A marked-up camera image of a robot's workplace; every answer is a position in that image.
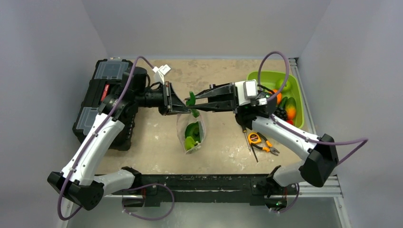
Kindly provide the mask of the clear zip top bag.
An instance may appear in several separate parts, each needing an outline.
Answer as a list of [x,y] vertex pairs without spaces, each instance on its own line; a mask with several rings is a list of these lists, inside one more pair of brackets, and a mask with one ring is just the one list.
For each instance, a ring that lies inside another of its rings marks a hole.
[[207,133],[201,111],[179,114],[176,118],[176,130],[184,154],[191,154],[201,149]]

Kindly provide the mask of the green toy bok choy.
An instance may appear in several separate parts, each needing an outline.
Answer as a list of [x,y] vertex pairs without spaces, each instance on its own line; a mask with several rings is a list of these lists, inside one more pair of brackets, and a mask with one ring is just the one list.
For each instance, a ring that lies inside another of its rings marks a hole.
[[190,123],[187,125],[184,133],[184,148],[186,151],[194,148],[202,142],[199,122]]

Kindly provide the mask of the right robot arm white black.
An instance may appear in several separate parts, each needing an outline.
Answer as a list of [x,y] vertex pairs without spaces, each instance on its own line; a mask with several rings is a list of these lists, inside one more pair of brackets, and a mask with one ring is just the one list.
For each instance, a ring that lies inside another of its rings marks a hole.
[[240,126],[276,140],[301,159],[272,171],[267,180],[267,188],[272,193],[303,181],[323,187],[338,165],[334,139],[327,134],[320,137],[305,132],[275,116],[275,95],[267,93],[256,80],[211,85],[195,95],[195,99],[202,98],[208,102],[187,107],[205,112],[233,112]]

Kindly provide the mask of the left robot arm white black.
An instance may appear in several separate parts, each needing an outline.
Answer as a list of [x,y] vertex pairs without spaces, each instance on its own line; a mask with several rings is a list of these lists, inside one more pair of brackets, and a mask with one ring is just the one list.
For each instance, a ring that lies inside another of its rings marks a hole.
[[62,209],[64,200],[80,209],[92,210],[105,195],[120,190],[137,194],[141,190],[139,173],[130,167],[101,176],[96,175],[96,170],[114,141],[131,139],[134,118],[140,107],[156,107],[162,115],[188,113],[172,84],[164,79],[170,70],[168,65],[154,67],[155,83],[146,85],[147,71],[133,67],[105,96],[75,155],[61,171],[53,171],[48,176],[48,183],[58,192],[58,210]]

